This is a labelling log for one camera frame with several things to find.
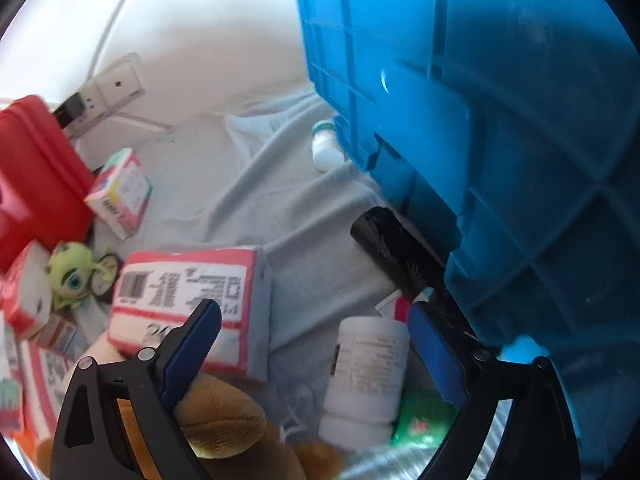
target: green plush toy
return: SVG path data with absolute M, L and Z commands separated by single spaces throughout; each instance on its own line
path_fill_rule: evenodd
M 79 306 L 82 298 L 89 294 L 90 285 L 91 289 L 111 289 L 119 271 L 118 263 L 114 254 L 108 254 L 96 263 L 86 245 L 60 242 L 45 269 L 53 290 L 53 309 Z

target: blue plastic bin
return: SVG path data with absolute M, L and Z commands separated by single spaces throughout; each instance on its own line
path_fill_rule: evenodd
M 640 57 L 604 0 L 298 0 L 338 140 L 481 339 L 552 352 L 595 476 L 640 414 Z

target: green package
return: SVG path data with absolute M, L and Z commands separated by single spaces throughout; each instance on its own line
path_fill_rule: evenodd
M 390 446 L 438 447 L 458 414 L 437 392 L 405 390 Z

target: white pill bottle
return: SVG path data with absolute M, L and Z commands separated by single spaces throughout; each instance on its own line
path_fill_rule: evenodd
M 318 121 L 311 128 L 311 154 L 314 166 L 323 173 L 344 164 L 344 153 L 335 139 L 334 122 Z
M 388 443 L 398 416 L 409 332 L 383 317 L 340 323 L 319 435 L 343 449 Z

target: red suitcase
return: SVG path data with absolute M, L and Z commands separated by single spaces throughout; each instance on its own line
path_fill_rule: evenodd
M 37 96 L 0 111 L 0 272 L 33 239 L 84 241 L 94 177 Z

